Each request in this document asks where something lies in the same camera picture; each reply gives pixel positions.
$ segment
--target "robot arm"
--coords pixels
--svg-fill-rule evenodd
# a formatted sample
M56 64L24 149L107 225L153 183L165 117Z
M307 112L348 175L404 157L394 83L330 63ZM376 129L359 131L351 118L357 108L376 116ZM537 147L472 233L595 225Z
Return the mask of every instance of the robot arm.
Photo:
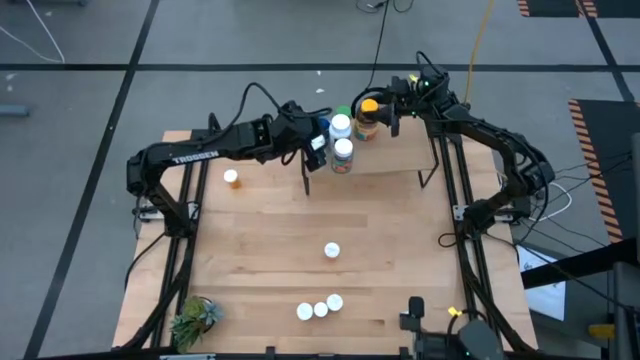
M199 139L150 145L127 161L127 191L148 198L164 215L168 236L186 237L194 224L188 206L178 204L160 183L167 168L216 158L255 159L264 164L299 149L310 172L324 166L326 145L319 118L292 101L279 110L275 119L263 115L225 129L212 115L209 132Z
M518 198L534 195L553 181L555 175L546 157L524 136L471 116L468 107L460 104L448 86L449 76L445 69L437 65L425 66L420 78L413 82L393 77L386 88L365 90L354 100L352 112L355 113L360 99L373 93L368 98L386 106L363 115L391 127L392 136L399 134L402 116L420 116L434 132L465 135L500 153L506 186L489 199L477 200L466 208L462 229L472 236L491 227L502 207ZM524 159L524 166L518 165L517 155Z

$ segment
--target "green object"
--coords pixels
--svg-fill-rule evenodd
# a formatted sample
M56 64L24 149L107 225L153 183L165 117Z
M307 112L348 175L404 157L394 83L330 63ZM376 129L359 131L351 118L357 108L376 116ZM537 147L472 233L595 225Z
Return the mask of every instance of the green object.
M188 298L171 324L178 352L186 353L222 316L220 308L211 300L198 296Z
M336 114L342 114L351 117L351 107L347 105L340 105L336 108Z

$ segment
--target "wooden table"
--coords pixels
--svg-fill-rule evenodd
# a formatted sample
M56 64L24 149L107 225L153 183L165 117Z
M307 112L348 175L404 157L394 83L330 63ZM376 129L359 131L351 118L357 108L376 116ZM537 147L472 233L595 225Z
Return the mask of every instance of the wooden table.
M413 136L407 123L403 120L401 134L424 141L425 133ZM164 140L189 135L171 131ZM401 144L430 151L413 140L394 146ZM475 198L492 195L498 182L490 149L466 138L464 148ZM395 161L384 153L378 156L381 163ZM223 181L230 167L238 170L240 189ZM162 179L175 198L182 173L181 167L171 168ZM226 317L191 351L264 353L275 346L278 353L397 354L400 346L411 348L411 334L398 325L398 313L407 309L410 296L425 299L424 328L446 331L447 309L462 309L465 302L455 247L436 242L440 234L452 232L445 178L440 167L424 190L417 178L415 171L312 176L307 197L294 164L210 162L189 293L219 303ZM162 231L160 222L145 224L137 252ZM490 233L511 240L506 225ZM335 261L324 256L330 241L341 246ZM168 239L157 245L131 274L114 345L126 342L155 306L168 246ZM486 238L484 249L498 308L536 347L513 248ZM332 293L342 295L342 310L323 319L297 319L299 303L324 301Z

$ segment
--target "bottle with orange lid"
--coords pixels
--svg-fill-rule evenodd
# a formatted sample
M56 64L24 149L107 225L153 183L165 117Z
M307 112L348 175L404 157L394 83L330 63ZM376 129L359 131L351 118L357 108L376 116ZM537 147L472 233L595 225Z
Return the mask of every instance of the bottle with orange lid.
M369 141L378 133L378 122L367 117L367 112L378 111L379 105L373 99L366 99L360 104L356 114L355 135L358 140Z

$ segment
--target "orange and black striped tape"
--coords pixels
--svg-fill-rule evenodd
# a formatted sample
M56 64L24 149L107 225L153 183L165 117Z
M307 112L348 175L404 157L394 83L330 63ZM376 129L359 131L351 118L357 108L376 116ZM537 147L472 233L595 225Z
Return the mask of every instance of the orange and black striped tape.
M573 119L573 125L576 128L576 135L582 148L582 154L587 160L587 169L589 174L593 176L591 178L591 184L596 193L598 199L598 205L600 206L600 214L604 220L604 224L607 227L607 233L609 234L609 241L615 243L622 241L622 230L620 230L620 224L616 217L616 212L613 210L613 203L609 198L609 192L607 191L607 183L604 178L600 176L600 164L598 163L598 157L596 156L595 149L591 144L591 137L589 136L589 130L584 122L582 116L582 110L577 100L569 100L569 111L571 112L571 118Z
M585 11L589 17L598 17L598 10L593 0L574 0L578 8L578 17L585 17Z
M529 16L529 4L527 0L518 0L518 7L520 8L520 15Z

